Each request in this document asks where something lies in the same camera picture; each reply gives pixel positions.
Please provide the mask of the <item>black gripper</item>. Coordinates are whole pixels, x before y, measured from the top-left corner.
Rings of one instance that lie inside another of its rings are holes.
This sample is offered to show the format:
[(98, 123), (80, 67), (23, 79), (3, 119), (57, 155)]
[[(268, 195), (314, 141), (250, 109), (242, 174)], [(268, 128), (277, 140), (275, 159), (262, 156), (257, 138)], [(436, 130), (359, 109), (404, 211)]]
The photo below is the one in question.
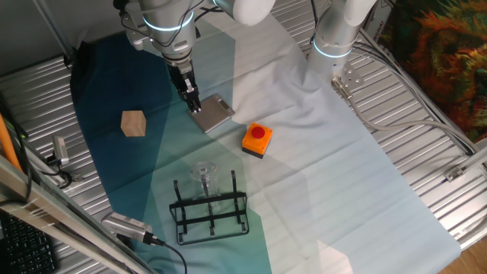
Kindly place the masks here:
[(192, 53), (163, 54), (172, 83), (180, 99), (187, 103), (192, 113), (201, 111), (199, 89), (195, 84)]

